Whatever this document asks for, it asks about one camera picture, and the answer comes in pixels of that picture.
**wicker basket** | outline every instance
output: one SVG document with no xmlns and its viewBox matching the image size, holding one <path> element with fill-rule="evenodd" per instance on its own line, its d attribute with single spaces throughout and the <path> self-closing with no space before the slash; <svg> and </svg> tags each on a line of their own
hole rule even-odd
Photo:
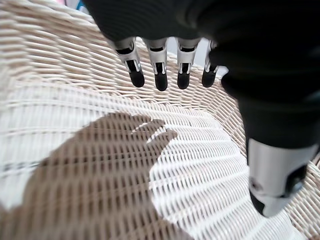
<svg viewBox="0 0 320 240">
<path fill-rule="evenodd" d="M 316 239 L 319 168 L 261 217 L 235 100 L 198 66 L 178 89 L 171 54 L 158 91 L 137 46 L 142 88 L 90 16 L 0 1 L 0 239 Z"/>
</svg>

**white wicker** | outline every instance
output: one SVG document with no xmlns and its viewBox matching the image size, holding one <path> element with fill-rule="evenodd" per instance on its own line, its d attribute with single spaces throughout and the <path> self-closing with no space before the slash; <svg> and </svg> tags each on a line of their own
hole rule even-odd
<svg viewBox="0 0 320 240">
<path fill-rule="evenodd" d="M 202 87 L 197 66 L 178 89 L 170 54 L 159 92 L 137 45 L 143 88 L 90 16 L 0 1 L 0 239 L 316 238 L 319 169 L 286 211 L 261 217 L 235 101 L 219 81 Z"/>
</svg>

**robotic finger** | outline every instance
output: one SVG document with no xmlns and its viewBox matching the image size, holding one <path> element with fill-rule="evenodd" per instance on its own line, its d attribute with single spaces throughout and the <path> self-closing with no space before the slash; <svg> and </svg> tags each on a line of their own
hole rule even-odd
<svg viewBox="0 0 320 240">
<path fill-rule="evenodd" d="M 205 56 L 205 61 L 204 61 L 204 69 L 203 69 L 203 74 L 202 74 L 202 85 L 205 88 L 210 88 L 216 79 L 216 74 L 218 71 L 218 66 L 213 65 L 210 63 L 209 59 L 209 53 L 216 47 L 216 44 L 214 41 L 209 41 L 208 47 L 206 50 L 206 56 Z"/>
<path fill-rule="evenodd" d="M 128 70 L 132 84 L 137 88 L 141 88 L 145 84 L 145 77 L 140 65 L 136 38 L 128 37 L 119 41 L 108 40 L 108 42 Z"/>
<path fill-rule="evenodd" d="M 155 86 L 164 91 L 168 86 L 167 79 L 167 38 L 159 40 L 143 39 L 149 52 L 150 62 L 154 71 Z"/>
<path fill-rule="evenodd" d="M 197 39 L 183 39 L 177 38 L 177 65 L 178 76 L 177 84 L 180 89 L 186 89 L 189 86 L 190 71 L 194 64 L 196 50 L 200 38 Z"/>
</svg>

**robotic hand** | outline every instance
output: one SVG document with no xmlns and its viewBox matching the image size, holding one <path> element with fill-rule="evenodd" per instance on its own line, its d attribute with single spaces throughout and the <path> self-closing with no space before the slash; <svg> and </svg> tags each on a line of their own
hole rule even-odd
<svg viewBox="0 0 320 240">
<path fill-rule="evenodd" d="M 178 44 L 177 84 L 185 89 L 200 37 L 210 41 L 202 84 L 226 66 L 225 90 L 243 119 L 249 191 L 265 217 L 303 187 L 320 146 L 320 34 L 317 1 L 85 0 L 136 87 L 144 75 L 135 37 L 143 38 L 156 88 L 167 88 L 167 38 Z"/>
</svg>

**black rubber fingertip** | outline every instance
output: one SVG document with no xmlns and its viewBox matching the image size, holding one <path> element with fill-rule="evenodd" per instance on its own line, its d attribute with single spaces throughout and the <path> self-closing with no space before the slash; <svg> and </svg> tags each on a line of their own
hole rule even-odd
<svg viewBox="0 0 320 240">
<path fill-rule="evenodd" d="M 203 74 L 202 74 L 202 85 L 205 87 L 205 88 L 210 88 L 214 82 L 215 82 L 215 79 L 216 79 L 216 73 L 213 72 L 213 71 L 209 71 L 209 72 L 206 72 L 206 71 L 203 71 Z"/>
<path fill-rule="evenodd" d="M 178 73 L 177 84 L 180 89 L 186 89 L 189 86 L 190 74 L 186 72 Z"/>
<path fill-rule="evenodd" d="M 167 74 L 158 73 L 157 75 L 154 75 L 154 80 L 155 80 L 156 89 L 158 89 L 161 92 L 167 89 L 168 87 Z"/>
<path fill-rule="evenodd" d="M 137 87 L 141 88 L 145 84 L 145 77 L 142 69 L 140 71 L 132 71 L 129 72 L 132 84 Z"/>
<path fill-rule="evenodd" d="M 254 206 L 254 208 L 257 210 L 258 213 L 260 213 L 262 216 L 264 216 L 264 208 L 265 205 L 260 202 L 253 194 L 251 191 L 250 192 L 250 198 L 251 198 L 251 202 Z"/>
</svg>

